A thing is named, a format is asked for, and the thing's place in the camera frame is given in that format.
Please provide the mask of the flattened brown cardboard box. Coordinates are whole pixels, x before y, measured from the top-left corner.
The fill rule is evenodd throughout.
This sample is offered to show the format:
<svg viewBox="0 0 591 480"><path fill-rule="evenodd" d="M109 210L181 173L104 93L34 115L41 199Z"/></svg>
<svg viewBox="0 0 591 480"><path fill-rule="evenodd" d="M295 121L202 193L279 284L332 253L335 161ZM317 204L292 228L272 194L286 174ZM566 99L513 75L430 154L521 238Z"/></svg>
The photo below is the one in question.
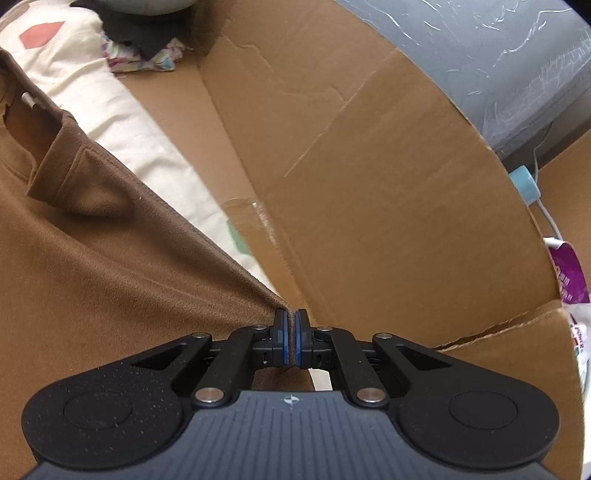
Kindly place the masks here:
<svg viewBox="0 0 591 480"><path fill-rule="evenodd" d="M276 291L311 320L391 332L557 405L546 459L581 475L571 329L538 225L440 88L334 1L202 1L193 51L123 77Z"/></svg>

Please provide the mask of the grey neck pillow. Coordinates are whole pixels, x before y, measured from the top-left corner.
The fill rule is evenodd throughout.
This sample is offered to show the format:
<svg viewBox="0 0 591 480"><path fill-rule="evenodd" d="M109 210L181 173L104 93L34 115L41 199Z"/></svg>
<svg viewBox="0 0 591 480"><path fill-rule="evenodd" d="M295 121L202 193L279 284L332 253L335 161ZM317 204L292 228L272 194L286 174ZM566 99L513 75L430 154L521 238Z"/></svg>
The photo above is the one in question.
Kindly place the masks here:
<svg viewBox="0 0 591 480"><path fill-rule="evenodd" d="M191 7L197 0L103 0L112 10L132 15L158 16Z"/></svg>

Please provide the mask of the cream bear print blanket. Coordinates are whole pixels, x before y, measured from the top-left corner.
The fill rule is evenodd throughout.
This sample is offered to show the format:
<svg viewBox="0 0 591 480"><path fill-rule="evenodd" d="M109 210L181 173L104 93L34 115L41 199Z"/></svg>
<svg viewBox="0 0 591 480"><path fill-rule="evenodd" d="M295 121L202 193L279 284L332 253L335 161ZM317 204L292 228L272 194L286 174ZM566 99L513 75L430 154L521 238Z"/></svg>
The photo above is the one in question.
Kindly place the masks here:
<svg viewBox="0 0 591 480"><path fill-rule="evenodd" d="M228 218L190 163L111 73L101 52L100 27L96 14L86 9L22 5L1 24L1 56L10 54L90 140L273 292L256 260L238 249Z"/></svg>

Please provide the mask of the blue cap detergent bottle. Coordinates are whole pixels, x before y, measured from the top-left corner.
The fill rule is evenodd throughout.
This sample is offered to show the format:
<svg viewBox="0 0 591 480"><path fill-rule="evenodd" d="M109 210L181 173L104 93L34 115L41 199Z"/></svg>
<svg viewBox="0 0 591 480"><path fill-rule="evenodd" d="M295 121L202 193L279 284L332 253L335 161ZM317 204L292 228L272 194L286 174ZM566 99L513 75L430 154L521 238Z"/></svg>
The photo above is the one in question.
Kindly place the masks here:
<svg viewBox="0 0 591 480"><path fill-rule="evenodd" d="M510 172L509 178L527 206L541 199L538 183L525 165L521 165Z"/></svg>

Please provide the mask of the purple white detergent bag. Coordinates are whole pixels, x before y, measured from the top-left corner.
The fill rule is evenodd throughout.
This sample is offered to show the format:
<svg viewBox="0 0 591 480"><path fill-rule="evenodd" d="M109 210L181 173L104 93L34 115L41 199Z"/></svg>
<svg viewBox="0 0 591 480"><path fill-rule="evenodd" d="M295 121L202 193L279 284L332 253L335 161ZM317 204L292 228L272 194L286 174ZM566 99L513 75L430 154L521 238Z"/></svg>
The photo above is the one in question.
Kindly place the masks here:
<svg viewBox="0 0 591 480"><path fill-rule="evenodd" d="M582 389L590 378L590 291L579 258L566 241L544 239L556 270L561 301L567 311Z"/></svg>

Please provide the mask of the brown printed t-shirt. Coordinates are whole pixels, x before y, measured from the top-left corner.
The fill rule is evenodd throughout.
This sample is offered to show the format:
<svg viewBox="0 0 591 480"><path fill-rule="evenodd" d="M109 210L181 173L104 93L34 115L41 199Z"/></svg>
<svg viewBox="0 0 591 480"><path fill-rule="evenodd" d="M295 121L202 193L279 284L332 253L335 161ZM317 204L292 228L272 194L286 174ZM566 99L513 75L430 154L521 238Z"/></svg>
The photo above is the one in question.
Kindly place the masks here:
<svg viewBox="0 0 591 480"><path fill-rule="evenodd" d="M25 402L49 383L283 300L1 56L1 475L34 464Z"/></svg>

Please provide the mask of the black cloth under neck pillow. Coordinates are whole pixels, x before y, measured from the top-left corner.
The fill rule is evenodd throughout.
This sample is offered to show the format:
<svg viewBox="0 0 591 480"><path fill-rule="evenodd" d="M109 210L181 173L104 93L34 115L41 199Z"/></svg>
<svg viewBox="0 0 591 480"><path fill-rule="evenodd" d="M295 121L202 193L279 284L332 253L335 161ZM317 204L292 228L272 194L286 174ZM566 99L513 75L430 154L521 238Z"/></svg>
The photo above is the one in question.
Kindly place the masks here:
<svg viewBox="0 0 591 480"><path fill-rule="evenodd" d="M102 1L73 1L70 6L98 15L101 52L111 72L175 69L183 57L181 38L195 4L175 13L143 16L116 12Z"/></svg>

